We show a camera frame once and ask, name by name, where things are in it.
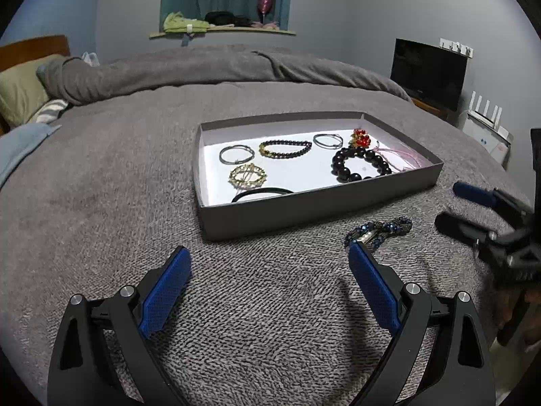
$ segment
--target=wooden headboard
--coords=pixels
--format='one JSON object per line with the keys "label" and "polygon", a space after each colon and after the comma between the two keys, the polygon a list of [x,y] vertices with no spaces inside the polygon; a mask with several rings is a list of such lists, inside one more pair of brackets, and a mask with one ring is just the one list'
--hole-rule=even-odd
{"label": "wooden headboard", "polygon": [[17,64],[44,58],[54,53],[69,56],[68,39],[64,35],[31,38],[0,47],[0,72]]}

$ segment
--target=hand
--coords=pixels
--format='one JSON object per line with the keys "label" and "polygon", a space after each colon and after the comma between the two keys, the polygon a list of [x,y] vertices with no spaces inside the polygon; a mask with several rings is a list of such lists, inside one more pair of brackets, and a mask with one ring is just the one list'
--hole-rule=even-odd
{"label": "hand", "polygon": [[[513,316],[513,308],[520,296],[520,290],[500,290],[498,292],[496,323],[502,329],[504,324]],[[533,289],[526,292],[526,302],[541,303],[541,289]],[[524,330],[524,340],[527,345],[532,345],[541,340],[541,312],[539,310],[531,319]]]}

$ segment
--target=beige pillow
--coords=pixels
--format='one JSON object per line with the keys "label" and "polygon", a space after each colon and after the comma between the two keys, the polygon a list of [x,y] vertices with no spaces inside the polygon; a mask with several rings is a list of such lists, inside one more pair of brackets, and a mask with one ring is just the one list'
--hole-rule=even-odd
{"label": "beige pillow", "polygon": [[0,114],[10,127],[26,123],[49,100],[36,76],[36,70],[41,64],[55,58],[62,56],[49,55],[18,64],[0,73]]}

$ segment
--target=tv stand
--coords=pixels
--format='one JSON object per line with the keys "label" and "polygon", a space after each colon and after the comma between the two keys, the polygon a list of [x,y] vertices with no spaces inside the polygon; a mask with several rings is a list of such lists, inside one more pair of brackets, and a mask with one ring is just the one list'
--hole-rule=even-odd
{"label": "tv stand", "polygon": [[441,120],[447,121],[447,111],[436,108],[436,107],[432,107],[432,105],[428,105],[427,103],[423,102],[422,100],[415,99],[413,97],[411,98],[411,100],[419,108],[421,108],[421,109],[423,109],[425,111],[428,111],[432,115],[434,115],[436,117],[439,117]]}

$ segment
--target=folded yellow-green clothing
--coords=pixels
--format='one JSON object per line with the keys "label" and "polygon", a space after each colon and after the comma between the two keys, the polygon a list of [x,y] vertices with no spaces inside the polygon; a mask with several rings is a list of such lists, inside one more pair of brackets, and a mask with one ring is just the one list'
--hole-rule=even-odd
{"label": "folded yellow-green clothing", "polygon": [[182,12],[171,12],[163,22],[163,31],[166,33],[201,33],[206,32],[209,27],[210,24],[206,21],[184,18]]}

